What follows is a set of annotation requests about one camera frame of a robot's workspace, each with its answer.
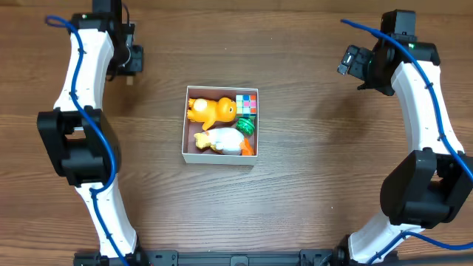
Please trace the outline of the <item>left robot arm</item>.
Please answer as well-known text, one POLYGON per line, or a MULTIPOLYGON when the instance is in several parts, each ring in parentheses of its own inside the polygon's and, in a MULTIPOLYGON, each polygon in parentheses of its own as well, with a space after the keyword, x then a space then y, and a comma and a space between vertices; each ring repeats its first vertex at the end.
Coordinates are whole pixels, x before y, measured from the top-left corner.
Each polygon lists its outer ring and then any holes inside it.
POLYGON ((118 138, 103 112, 106 82, 143 70, 143 48, 121 0, 94 0, 89 13, 71 19, 48 15, 65 29, 71 54, 61 94, 51 111, 39 112, 38 132, 56 174, 84 201, 99 238, 94 253, 75 254, 75 265, 147 265, 118 186, 118 138))

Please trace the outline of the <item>green round plastic toy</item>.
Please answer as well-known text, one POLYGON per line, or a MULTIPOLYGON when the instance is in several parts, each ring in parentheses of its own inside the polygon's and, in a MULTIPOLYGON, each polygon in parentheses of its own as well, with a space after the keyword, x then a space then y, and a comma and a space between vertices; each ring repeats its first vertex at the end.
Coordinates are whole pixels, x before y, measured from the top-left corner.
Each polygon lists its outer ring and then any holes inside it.
POLYGON ((254 122, 247 117, 241 117, 236 122, 236 129, 241 133, 251 136, 255 131, 254 122))

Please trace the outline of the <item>white duck plush toy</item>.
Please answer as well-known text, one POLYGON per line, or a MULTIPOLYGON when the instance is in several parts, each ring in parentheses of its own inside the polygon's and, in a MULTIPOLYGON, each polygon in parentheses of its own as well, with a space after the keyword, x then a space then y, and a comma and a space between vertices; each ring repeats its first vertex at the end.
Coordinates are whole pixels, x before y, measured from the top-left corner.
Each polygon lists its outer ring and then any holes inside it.
POLYGON ((243 133, 235 128, 209 129, 194 134, 196 147, 210 148, 224 155, 254 156, 254 150, 243 133))

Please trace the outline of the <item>orange dinosaur toy figure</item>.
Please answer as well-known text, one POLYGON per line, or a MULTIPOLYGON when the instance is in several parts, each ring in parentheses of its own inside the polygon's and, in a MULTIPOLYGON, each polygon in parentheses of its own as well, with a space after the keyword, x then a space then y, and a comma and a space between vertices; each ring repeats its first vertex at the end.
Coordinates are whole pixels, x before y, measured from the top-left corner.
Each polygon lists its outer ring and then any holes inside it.
POLYGON ((237 116, 237 103, 230 98, 220 98, 218 101, 205 98, 189 98, 187 118, 191 122, 202 123, 204 131, 210 129, 216 122, 231 122, 237 116))

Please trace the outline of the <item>multicolour puzzle cube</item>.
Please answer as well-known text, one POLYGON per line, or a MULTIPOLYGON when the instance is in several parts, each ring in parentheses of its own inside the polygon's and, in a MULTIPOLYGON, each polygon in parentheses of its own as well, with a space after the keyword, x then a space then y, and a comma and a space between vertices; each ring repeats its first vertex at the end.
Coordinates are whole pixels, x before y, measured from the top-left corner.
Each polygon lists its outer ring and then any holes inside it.
POLYGON ((236 116, 255 119, 257 115, 256 95, 236 95, 236 116))

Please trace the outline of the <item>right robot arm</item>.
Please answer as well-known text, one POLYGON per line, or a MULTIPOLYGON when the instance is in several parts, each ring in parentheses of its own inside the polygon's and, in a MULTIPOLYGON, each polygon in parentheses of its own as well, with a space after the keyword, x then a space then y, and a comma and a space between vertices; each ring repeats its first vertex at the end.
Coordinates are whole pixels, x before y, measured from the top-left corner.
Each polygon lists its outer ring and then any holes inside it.
POLYGON ((396 96, 408 142, 406 158, 381 186, 381 210, 334 250, 339 265, 373 265, 405 239, 451 222, 472 191, 472 158, 457 139, 440 87, 440 56, 415 34, 416 15, 382 15, 372 49, 351 45, 338 71, 361 81, 361 89, 396 96))

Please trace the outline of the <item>white wooden rattle drum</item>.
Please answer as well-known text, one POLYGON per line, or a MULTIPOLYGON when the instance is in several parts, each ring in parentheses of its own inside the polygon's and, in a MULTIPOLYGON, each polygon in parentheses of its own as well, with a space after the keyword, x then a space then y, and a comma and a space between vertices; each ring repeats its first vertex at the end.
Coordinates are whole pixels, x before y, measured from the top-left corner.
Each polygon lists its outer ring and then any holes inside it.
POLYGON ((127 86, 132 86, 134 83, 134 77, 133 76, 127 76, 126 77, 126 85, 127 86))

